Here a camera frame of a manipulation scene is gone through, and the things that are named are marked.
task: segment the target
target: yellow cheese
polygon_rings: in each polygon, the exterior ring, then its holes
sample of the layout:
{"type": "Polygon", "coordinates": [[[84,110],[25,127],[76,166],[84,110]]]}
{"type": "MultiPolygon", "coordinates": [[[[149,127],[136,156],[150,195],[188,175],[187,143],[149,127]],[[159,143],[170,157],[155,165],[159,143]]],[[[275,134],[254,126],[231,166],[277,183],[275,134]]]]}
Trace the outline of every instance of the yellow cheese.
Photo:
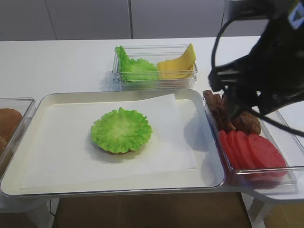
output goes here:
{"type": "Polygon", "coordinates": [[[190,43],[182,56],[176,59],[162,61],[157,64],[161,79],[178,79],[189,77],[191,73],[184,73],[183,71],[193,70],[195,60],[196,57],[193,45],[190,43]]]}

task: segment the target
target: red tomato slice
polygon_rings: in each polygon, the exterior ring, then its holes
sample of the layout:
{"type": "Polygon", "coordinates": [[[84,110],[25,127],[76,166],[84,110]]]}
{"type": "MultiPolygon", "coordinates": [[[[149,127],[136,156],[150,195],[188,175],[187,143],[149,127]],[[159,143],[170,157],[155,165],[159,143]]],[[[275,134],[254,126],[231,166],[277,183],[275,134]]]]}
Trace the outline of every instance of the red tomato slice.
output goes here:
{"type": "MultiPolygon", "coordinates": [[[[257,134],[248,136],[248,147],[257,168],[286,167],[284,158],[279,150],[266,138],[257,134]]],[[[286,172],[272,172],[274,176],[284,176],[286,172]]]]}
{"type": "Polygon", "coordinates": [[[239,151],[238,149],[236,148],[236,145],[235,145],[235,138],[237,136],[237,132],[236,131],[231,131],[228,133],[227,135],[227,143],[228,143],[228,146],[230,147],[230,149],[232,150],[232,153],[233,153],[233,156],[234,156],[234,159],[236,160],[237,162],[237,166],[240,168],[240,169],[245,169],[245,167],[243,166],[243,162],[240,158],[240,154],[239,154],[239,151]]]}
{"type": "Polygon", "coordinates": [[[223,146],[223,148],[225,150],[225,153],[226,153],[226,155],[227,155],[227,157],[228,157],[228,159],[230,161],[231,166],[234,169],[239,169],[238,164],[237,164],[237,162],[236,162],[236,160],[235,160],[235,158],[233,156],[233,152],[232,152],[232,150],[230,149],[230,147],[227,144],[226,136],[227,136],[227,134],[226,134],[226,132],[224,130],[221,130],[219,132],[220,142],[222,143],[222,146],[223,146]]]}
{"type": "Polygon", "coordinates": [[[242,167],[244,166],[244,169],[256,169],[257,166],[255,165],[248,148],[248,136],[244,132],[237,132],[235,145],[242,160],[242,167]]]}

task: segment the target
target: container of bun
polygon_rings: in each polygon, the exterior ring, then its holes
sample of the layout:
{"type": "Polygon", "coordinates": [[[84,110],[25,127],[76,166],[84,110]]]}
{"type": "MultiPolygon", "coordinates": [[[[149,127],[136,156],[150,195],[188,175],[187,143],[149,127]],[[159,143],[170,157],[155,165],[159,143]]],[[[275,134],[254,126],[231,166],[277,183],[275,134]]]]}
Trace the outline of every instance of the container of bun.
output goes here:
{"type": "Polygon", "coordinates": [[[0,98],[0,181],[35,111],[32,98],[0,98]]]}
{"type": "Polygon", "coordinates": [[[304,160],[303,149],[282,151],[266,124],[247,111],[229,119],[225,99],[225,94],[203,91],[206,115],[228,170],[229,184],[257,189],[297,185],[304,174],[304,162],[298,164],[299,159],[304,160]]]}

